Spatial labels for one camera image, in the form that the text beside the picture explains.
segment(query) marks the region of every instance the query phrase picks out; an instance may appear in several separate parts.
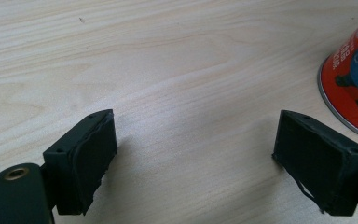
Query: red can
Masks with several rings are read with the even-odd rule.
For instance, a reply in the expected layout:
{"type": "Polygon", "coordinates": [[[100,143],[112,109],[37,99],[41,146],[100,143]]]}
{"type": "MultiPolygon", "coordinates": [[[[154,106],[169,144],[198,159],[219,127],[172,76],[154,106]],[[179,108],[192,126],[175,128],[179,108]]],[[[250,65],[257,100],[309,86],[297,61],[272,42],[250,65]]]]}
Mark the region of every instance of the red can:
{"type": "Polygon", "coordinates": [[[358,29],[324,61],[318,85],[332,112],[358,133],[358,29]]]}

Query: light wood surface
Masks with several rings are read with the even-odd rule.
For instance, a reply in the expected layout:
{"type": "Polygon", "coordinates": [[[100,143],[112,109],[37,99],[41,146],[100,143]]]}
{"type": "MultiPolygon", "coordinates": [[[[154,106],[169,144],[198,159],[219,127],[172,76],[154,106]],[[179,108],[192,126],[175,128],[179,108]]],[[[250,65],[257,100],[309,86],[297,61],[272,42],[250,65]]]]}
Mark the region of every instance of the light wood surface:
{"type": "Polygon", "coordinates": [[[57,223],[358,223],[322,215],[270,157],[282,109],[358,142],[316,74],[358,0],[0,1],[0,171],[113,108],[119,152],[57,223]]]}

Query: red tin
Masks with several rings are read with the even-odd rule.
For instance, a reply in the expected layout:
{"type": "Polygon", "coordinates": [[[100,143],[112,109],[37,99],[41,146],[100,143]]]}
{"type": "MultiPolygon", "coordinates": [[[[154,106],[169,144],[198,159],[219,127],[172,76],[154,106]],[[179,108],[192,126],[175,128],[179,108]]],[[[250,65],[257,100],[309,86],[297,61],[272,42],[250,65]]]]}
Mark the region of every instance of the red tin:
{"type": "Polygon", "coordinates": [[[318,85],[332,112],[358,133],[358,29],[324,61],[318,85]]]}

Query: wood grain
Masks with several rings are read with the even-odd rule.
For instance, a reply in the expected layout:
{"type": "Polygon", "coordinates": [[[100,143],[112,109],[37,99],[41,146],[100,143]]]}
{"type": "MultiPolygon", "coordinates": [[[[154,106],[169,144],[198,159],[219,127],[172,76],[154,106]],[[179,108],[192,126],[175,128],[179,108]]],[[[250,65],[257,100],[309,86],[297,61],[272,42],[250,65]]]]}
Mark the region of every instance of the wood grain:
{"type": "Polygon", "coordinates": [[[357,26],[355,0],[0,1],[0,171],[113,108],[119,152],[57,223],[358,223],[270,158],[281,109],[358,142],[316,85],[357,26]]]}

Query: wooden table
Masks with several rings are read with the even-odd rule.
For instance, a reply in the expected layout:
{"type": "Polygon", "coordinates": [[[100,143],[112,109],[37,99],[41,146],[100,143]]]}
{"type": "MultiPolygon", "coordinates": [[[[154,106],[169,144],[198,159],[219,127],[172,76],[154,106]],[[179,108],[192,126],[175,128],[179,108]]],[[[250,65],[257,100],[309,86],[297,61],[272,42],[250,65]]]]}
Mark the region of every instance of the wooden table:
{"type": "Polygon", "coordinates": [[[358,0],[0,1],[0,171],[113,108],[119,152],[57,223],[358,223],[270,157],[280,111],[358,142],[316,85],[358,0]]]}

